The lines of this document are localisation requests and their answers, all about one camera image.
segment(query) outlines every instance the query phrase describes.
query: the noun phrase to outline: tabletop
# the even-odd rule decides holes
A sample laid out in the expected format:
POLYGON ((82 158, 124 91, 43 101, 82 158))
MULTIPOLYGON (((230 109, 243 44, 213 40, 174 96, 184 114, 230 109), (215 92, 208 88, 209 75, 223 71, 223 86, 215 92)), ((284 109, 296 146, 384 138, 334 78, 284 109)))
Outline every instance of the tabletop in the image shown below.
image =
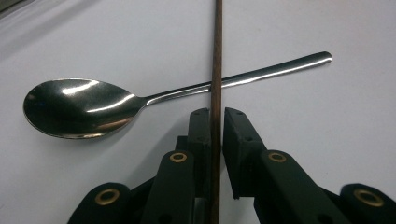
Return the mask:
MULTIPOLYGON (((34 86, 81 77, 148 96, 211 78, 214 1, 30 0, 0 15, 0 223, 66 223, 94 187, 155 176, 208 93, 145 108, 100 138, 45 135, 22 103, 34 86)), ((396 199, 396 2, 224 0, 224 77, 329 51, 298 74, 225 89, 268 148, 321 187, 362 183, 396 199)), ((259 223, 221 165, 220 223, 259 223)))

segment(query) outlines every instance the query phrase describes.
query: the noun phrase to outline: stick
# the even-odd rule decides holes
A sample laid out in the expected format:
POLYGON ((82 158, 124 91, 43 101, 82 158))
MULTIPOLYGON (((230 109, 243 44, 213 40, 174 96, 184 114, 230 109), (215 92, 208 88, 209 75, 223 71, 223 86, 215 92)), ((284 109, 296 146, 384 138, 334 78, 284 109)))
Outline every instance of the stick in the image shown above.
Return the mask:
POLYGON ((220 153, 221 153, 221 47, 222 47, 222 0, 216 1, 215 39, 211 85, 211 140, 212 178, 210 196, 210 223, 219 224, 220 153))

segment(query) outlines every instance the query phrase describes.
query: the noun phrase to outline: brass ring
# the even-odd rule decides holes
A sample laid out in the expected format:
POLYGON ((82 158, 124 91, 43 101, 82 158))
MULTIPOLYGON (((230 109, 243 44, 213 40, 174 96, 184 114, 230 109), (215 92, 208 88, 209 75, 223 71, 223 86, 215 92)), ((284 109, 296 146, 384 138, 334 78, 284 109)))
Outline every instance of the brass ring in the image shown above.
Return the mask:
POLYGON ((277 152, 271 152, 268 154, 268 158, 271 161, 276 161, 276 162, 284 162, 286 160, 286 157, 280 153, 277 152))
POLYGON ((174 162, 183 162, 187 159, 187 155, 181 152, 177 152, 171 155, 170 157, 171 161, 174 162))
POLYGON ((355 189, 353 195, 355 195, 359 201, 372 207, 381 207, 384 205, 384 200, 367 189, 355 189))
POLYGON ((114 203, 120 197, 120 192, 117 189, 104 189, 95 197, 95 202, 99 205, 108 205, 114 203), (109 198, 104 198, 105 194, 111 194, 109 198))

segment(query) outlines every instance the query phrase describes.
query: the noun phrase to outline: metal spoon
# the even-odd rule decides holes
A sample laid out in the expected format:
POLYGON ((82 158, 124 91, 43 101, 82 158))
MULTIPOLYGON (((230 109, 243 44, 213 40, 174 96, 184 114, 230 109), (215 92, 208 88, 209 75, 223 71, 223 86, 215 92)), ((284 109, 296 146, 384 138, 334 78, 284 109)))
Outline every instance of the metal spoon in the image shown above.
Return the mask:
MULTIPOLYGON (((328 52, 247 72, 222 80, 222 88, 286 75, 332 61, 328 52)), ((72 78, 44 82, 23 102, 29 122, 42 133, 62 138, 93 138, 114 132, 134 119, 146 105, 210 91, 210 82, 148 97, 138 97, 109 83, 72 78)))

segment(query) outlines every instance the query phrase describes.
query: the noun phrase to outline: spoon bowl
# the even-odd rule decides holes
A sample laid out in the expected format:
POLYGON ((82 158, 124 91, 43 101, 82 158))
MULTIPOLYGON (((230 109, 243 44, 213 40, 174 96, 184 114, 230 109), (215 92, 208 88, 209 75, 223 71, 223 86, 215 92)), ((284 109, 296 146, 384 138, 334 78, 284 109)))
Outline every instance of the spoon bowl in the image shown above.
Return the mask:
MULTIPOLYGON (((271 67, 226 77, 222 88, 269 77, 278 77, 332 61, 321 52, 271 67)), ((23 112, 40 132, 62 138, 94 138, 119 130, 131 122, 146 105, 210 90, 210 82, 148 97, 136 96, 115 85, 82 78, 57 79, 41 83, 26 95, 23 112)))

